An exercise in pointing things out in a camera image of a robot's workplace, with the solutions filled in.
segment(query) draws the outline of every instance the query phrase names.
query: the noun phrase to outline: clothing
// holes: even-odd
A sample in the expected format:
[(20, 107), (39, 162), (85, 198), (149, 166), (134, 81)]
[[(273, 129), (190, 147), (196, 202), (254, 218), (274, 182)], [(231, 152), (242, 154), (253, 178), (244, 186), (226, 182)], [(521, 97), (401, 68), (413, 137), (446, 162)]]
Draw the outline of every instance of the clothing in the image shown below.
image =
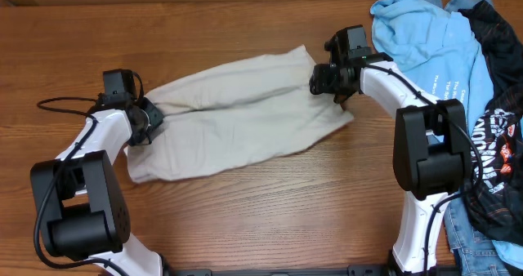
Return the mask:
[(148, 146), (128, 149), (133, 181), (208, 176), (296, 153), (350, 122), (331, 95), (313, 96), (304, 46), (190, 75), (147, 94), (166, 116)]
[(450, 249), (462, 276), (509, 275), (492, 241), (468, 222), (467, 210), (461, 199), (450, 201), (443, 219)]
[(521, 271), (523, 269), (523, 247), (514, 243), (500, 242), (498, 240), (493, 240), (492, 243), (494, 247), (496, 247), (498, 256), (502, 261), (513, 266), (515, 269), (519, 269), (520, 271), (518, 273), (523, 273), (523, 271)]
[(445, 10), (448, 12), (459, 11), (460, 9), (469, 10), (472, 9), (478, 2), (486, 1), (488, 4), (493, 6), (492, 0), (450, 0), (445, 6)]
[[(511, 25), (486, 1), (461, 12), (470, 20), (476, 39), (481, 43), (494, 83), (494, 98), (499, 98), (509, 87), (523, 83), (523, 46)], [(498, 240), (493, 243), (503, 261), (523, 269), (523, 247), (520, 243)]]
[(505, 267), (507, 268), (510, 276), (523, 276), (523, 270), (518, 269), (513, 265), (509, 265), (508, 263), (505, 263)]
[[(523, 244), (521, 104), (523, 83), (510, 87), (498, 99), (489, 102), (471, 136), (483, 161), (482, 181), (474, 189), (471, 181), (464, 184), (465, 190), (472, 189), (472, 193), (464, 196), (464, 201), (474, 228), (497, 241), (517, 245)], [(477, 174), (475, 156), (472, 165)], [(507, 252), (508, 248), (500, 247), (500, 250)]]
[(493, 85), (467, 18), (423, 0), (379, 0), (370, 12), (376, 50), (391, 56), (424, 91), (462, 101), (472, 133)]

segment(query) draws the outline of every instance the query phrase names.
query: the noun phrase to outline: light blue shirt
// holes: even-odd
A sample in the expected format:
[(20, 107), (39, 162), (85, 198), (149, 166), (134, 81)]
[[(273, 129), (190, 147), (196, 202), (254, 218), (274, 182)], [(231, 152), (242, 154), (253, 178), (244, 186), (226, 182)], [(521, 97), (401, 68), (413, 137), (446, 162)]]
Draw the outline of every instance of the light blue shirt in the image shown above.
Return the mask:
[(370, 13), (376, 50), (424, 91), (460, 100), (471, 134), (494, 89), (468, 19), (424, 0), (379, 0)]
[(496, 251), (498, 252), (499, 258), (513, 265), (518, 269), (523, 269), (523, 247), (515, 243), (501, 242), (498, 240), (492, 241)]

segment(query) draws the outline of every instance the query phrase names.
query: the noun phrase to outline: wooden table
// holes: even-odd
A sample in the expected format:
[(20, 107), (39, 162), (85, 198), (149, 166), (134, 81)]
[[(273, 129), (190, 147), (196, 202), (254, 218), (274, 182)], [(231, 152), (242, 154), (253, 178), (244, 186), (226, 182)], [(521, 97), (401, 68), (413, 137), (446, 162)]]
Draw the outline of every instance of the wooden table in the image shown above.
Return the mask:
[[(523, 2), (495, 0), (523, 30)], [(215, 65), (304, 44), (324, 62), (324, 41), (363, 24), (373, 1), (178, 3), (0, 8), (0, 275), (95, 275), (48, 269), (34, 253), (34, 163), (54, 158), (80, 117), (38, 110), (38, 100), (96, 97), (102, 71), (132, 69), (145, 89)], [(85, 104), (61, 104), (86, 109)], [(176, 269), (344, 267), (384, 263), (400, 228), (403, 191), (391, 154), (394, 123), (366, 96), (355, 121), (311, 149), (220, 175), (133, 184), (115, 163), (132, 232)], [(440, 263), (451, 263), (444, 232)]]

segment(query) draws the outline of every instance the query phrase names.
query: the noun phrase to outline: blue jeans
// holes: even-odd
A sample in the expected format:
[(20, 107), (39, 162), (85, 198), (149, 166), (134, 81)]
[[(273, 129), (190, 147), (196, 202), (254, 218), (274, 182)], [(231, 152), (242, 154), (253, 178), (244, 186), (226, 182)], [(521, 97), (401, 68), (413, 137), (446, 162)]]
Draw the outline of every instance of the blue jeans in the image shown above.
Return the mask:
[(444, 220), (450, 249), (456, 265), (461, 267), (462, 276), (510, 275), (499, 259), (492, 240), (468, 223), (467, 210), (461, 198), (449, 203)]

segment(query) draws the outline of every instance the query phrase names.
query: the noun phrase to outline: white towel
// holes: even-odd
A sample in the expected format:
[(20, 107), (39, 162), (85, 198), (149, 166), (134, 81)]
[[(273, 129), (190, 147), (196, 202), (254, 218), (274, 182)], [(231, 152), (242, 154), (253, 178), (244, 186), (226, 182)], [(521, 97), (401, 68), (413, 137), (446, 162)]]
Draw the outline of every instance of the white towel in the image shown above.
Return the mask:
[(219, 65), (146, 96), (165, 115), (152, 145), (130, 147), (132, 180), (208, 176), (296, 153), (350, 122), (332, 95), (313, 96), (305, 47)]

